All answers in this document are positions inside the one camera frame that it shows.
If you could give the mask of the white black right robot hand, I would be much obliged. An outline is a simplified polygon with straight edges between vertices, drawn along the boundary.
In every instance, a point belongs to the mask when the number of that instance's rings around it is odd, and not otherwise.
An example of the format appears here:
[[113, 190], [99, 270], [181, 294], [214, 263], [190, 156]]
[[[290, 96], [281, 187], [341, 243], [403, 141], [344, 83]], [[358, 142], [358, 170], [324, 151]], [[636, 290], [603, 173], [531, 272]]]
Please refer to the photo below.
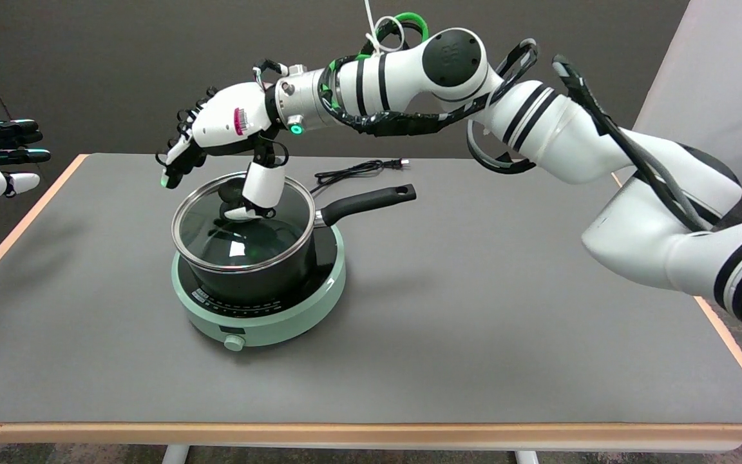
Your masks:
[[239, 194], [227, 197], [223, 217], [233, 221], [271, 219], [276, 215], [287, 159], [278, 159], [274, 138], [279, 132], [265, 89], [256, 82], [238, 83], [214, 91], [189, 110], [177, 113], [176, 138], [168, 142], [161, 165], [161, 185], [175, 189], [182, 177], [200, 167], [208, 156], [239, 155], [250, 151]]

